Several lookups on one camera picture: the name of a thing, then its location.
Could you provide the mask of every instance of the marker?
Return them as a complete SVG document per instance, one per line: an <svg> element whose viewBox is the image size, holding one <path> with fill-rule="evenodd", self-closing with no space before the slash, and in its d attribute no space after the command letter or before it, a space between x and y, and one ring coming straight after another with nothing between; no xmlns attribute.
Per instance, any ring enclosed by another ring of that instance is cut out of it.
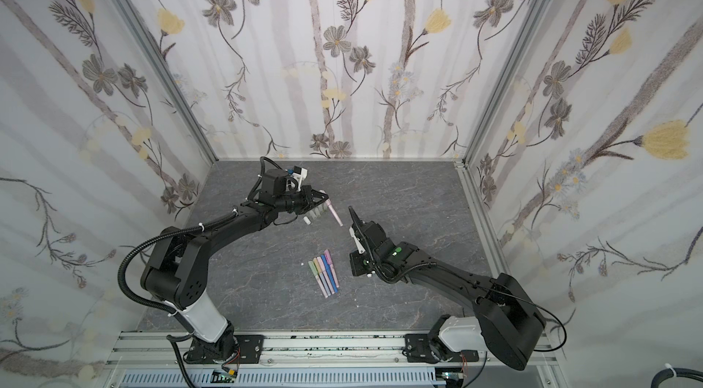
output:
<svg viewBox="0 0 703 388"><path fill-rule="evenodd" d="M344 224L342 223L342 220L339 218L339 216L337 216L337 212L335 211L334 208L332 208L332 203L330 202L329 199L327 199L325 201L325 205L327 205L327 208L329 208L330 211L332 212L332 216L334 216L335 219L337 219L337 223L339 224L339 226L344 226Z"/></svg>
<svg viewBox="0 0 703 388"><path fill-rule="evenodd" d="M330 276L327 275L327 269L325 269L325 264L322 262L322 257L317 257L317 262L320 264L320 269L322 269L322 275L325 276L325 281L327 281L327 285L330 287L330 290L332 291L332 293L337 293L335 288L332 286Z"/></svg>
<svg viewBox="0 0 703 388"><path fill-rule="evenodd" d="M327 263L327 259L325 258L324 255L320 256L322 259L322 263L325 265L325 271L327 272L327 276L330 278L330 284L332 285L332 288L335 290L335 292L339 292L337 289L337 285L335 284L335 279L332 276L332 270L330 269L330 265Z"/></svg>
<svg viewBox="0 0 703 388"><path fill-rule="evenodd" d="M315 277L317 280L317 285L320 286L320 290L322 290L322 295L327 298L327 292L325 292L325 287L322 286L322 282L320 281L320 276L317 274L317 269L315 269L315 265L312 264L312 261L308 261L308 266L310 266L310 270L312 271L312 276Z"/></svg>
<svg viewBox="0 0 703 388"><path fill-rule="evenodd" d="M337 283L337 288L339 289L339 280L337 279L337 272L335 272L335 265L332 264L332 255L330 254L330 250L325 250L325 258L327 259L327 264L330 265L332 277L335 278L335 283Z"/></svg>
<svg viewBox="0 0 703 388"><path fill-rule="evenodd" d="M330 291L331 287L327 286L327 281L325 280L325 276L322 275L322 268L320 267L320 263L317 261L317 257L312 259L312 262L315 264L315 268L317 269L317 275L320 278L320 281L322 281L322 286L325 287L325 291L327 292L327 295L331 295L332 292Z"/></svg>

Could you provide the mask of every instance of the floral wallpaper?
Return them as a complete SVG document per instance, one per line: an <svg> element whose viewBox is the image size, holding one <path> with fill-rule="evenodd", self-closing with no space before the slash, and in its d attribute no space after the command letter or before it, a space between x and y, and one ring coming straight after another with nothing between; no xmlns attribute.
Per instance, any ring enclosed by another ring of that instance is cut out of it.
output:
<svg viewBox="0 0 703 388"><path fill-rule="evenodd" d="M702 37L700 0L553 0L470 160L572 387L700 366Z"/></svg>
<svg viewBox="0 0 703 388"><path fill-rule="evenodd" d="M121 256L184 223L209 163L110 0L0 3L0 384L91 387L141 317Z"/></svg>
<svg viewBox="0 0 703 388"><path fill-rule="evenodd" d="M132 0L220 158L463 156L532 0Z"/></svg>

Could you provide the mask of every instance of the gray table surface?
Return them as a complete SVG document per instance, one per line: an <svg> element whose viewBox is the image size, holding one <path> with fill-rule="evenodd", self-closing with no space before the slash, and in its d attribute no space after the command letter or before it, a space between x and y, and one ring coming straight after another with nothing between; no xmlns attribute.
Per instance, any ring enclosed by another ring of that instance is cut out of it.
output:
<svg viewBox="0 0 703 388"><path fill-rule="evenodd" d="M381 224L395 242L407 241L438 260L489 275L458 174L450 162L279 161L309 170L305 183L325 190L342 218L326 212L305 225L269 226L217 252L209 263L207 293L236 330L429 329L462 308L424 287L389 285L379 278L353 277L349 236L354 206L363 220ZM258 162L218 162L202 188L189 225L225 214L247 195ZM279 221L287 219L282 216ZM339 293L325 299L307 264L325 249L332 253ZM155 309L139 330L180 330Z"/></svg>

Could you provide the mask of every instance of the white cable tie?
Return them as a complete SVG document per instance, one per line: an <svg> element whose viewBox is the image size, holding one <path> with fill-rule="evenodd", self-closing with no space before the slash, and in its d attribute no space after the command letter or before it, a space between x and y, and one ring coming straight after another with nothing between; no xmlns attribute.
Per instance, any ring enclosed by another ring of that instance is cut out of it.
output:
<svg viewBox="0 0 703 388"><path fill-rule="evenodd" d="M673 369L673 367L672 367L672 365L671 365L670 363L665 363L663 366L664 366L665 368L670 369L670 370L672 371L674 377L678 377L678 375L676 374L676 370Z"/></svg>

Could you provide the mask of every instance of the light pink marker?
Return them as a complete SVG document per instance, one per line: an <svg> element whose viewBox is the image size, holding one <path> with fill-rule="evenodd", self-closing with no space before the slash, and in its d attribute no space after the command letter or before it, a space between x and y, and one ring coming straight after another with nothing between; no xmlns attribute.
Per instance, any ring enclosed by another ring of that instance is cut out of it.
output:
<svg viewBox="0 0 703 388"><path fill-rule="evenodd" d="M330 293L336 293L335 288L332 287L332 281L330 281L330 276L327 275L327 269L325 269L325 267L324 267L324 263L322 262L322 257L317 257L317 262L322 267L322 274L325 276L325 281L327 282L327 285L330 287Z"/></svg>
<svg viewBox="0 0 703 388"><path fill-rule="evenodd" d="M335 219L337 219L337 223L339 224L339 226L344 226L344 224L342 223L342 220L339 218L339 216L337 216L337 212L335 211L334 208L332 208L332 203L330 202L329 199L327 199L325 201L325 205L327 205L327 208L329 208L330 212L332 212L332 216L334 216Z"/></svg>
<svg viewBox="0 0 703 388"><path fill-rule="evenodd" d="M335 278L337 289L339 289L339 280L337 279L337 272L335 272L335 265L332 264L332 255L330 255L330 250L325 250L325 258L327 259L327 264L330 265L330 269L332 270L332 277Z"/></svg>

